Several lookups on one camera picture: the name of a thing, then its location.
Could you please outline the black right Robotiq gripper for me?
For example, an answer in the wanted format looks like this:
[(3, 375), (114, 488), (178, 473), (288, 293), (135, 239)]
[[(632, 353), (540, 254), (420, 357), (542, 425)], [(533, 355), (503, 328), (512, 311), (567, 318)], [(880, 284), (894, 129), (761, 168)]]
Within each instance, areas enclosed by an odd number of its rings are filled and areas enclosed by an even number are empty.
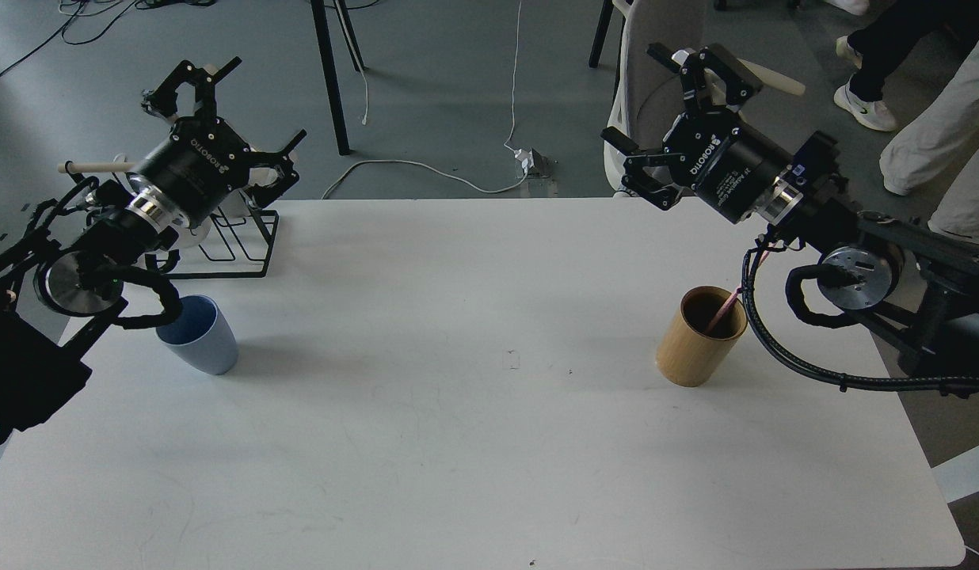
[[(674, 53), (656, 42), (646, 54), (678, 75), (684, 112), (660, 148), (642, 149), (617, 127), (602, 130), (624, 157), (623, 187), (663, 211), (699, 197), (731, 223), (755, 212), (778, 225), (797, 213), (807, 199), (784, 177), (790, 155), (735, 113), (764, 81), (721, 44)], [(724, 84), (723, 102), (714, 101), (710, 76)]]

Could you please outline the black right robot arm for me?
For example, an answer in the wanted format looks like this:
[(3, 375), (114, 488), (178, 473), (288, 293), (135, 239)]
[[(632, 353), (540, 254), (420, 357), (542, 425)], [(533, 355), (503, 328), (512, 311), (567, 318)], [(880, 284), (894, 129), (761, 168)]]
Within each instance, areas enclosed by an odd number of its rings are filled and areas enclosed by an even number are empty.
[[(679, 78), (683, 111), (656, 149), (617, 127), (606, 127), (603, 140), (624, 157), (623, 183), (657, 208), (691, 192), (731, 223), (764, 218), (768, 227), (741, 272), (741, 306), (761, 345), (791, 371), (841, 390), (979, 393), (979, 245), (860, 207), (829, 135), (815, 132), (790, 153), (740, 116), (762, 87), (801, 94), (798, 81), (721, 44), (672, 51), (653, 43), (646, 51)], [(794, 316), (827, 329), (862, 325), (898, 350), (902, 376), (829, 370), (773, 338), (756, 305), (758, 259), (791, 243), (820, 255), (787, 276)]]

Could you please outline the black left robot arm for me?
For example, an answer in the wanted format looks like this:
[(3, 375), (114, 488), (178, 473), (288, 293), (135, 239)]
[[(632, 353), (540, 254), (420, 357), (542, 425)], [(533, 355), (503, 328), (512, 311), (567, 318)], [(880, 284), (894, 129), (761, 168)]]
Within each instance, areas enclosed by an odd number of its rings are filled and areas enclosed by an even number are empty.
[(144, 93), (145, 113), (170, 134), (143, 160), (65, 162), (74, 187), (34, 210), (23, 237), (0, 253), (0, 446), (13, 431), (47, 422), (86, 386), (84, 355), (112, 327), (174, 322), (181, 297), (144, 256), (176, 248), (226, 199), (250, 215), (298, 183), (291, 152), (255, 149), (217, 112), (215, 87), (240, 65), (180, 62)]

